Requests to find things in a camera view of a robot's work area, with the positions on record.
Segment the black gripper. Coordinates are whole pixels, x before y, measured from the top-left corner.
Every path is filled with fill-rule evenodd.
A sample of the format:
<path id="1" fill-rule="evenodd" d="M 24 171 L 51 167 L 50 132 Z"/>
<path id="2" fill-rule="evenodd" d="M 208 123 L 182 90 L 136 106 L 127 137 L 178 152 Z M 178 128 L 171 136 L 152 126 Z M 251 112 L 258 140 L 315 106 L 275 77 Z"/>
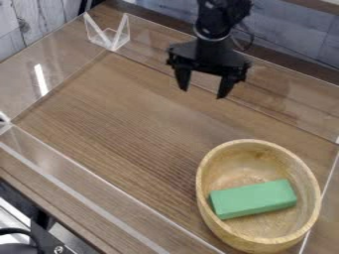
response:
<path id="1" fill-rule="evenodd" d="M 188 90 L 194 71 L 222 77 L 218 98 L 226 98 L 238 81 L 244 81 L 251 68 L 250 59 L 236 52 L 230 40 L 218 42 L 194 39 L 172 44 L 168 49 L 167 64 L 172 67 L 179 88 Z"/>

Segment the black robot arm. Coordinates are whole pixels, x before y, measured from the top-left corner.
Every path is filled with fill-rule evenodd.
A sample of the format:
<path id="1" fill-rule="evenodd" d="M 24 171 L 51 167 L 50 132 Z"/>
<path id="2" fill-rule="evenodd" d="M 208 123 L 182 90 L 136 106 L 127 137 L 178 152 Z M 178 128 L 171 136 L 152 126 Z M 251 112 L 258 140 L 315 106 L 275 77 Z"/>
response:
<path id="1" fill-rule="evenodd" d="M 231 46 L 231 30 L 250 15 L 252 0 L 198 0 L 196 39 L 168 47 L 167 64 L 179 88 L 188 90 L 194 71 L 222 78 L 218 98 L 226 98 L 235 85 L 247 79 L 248 58 Z"/>

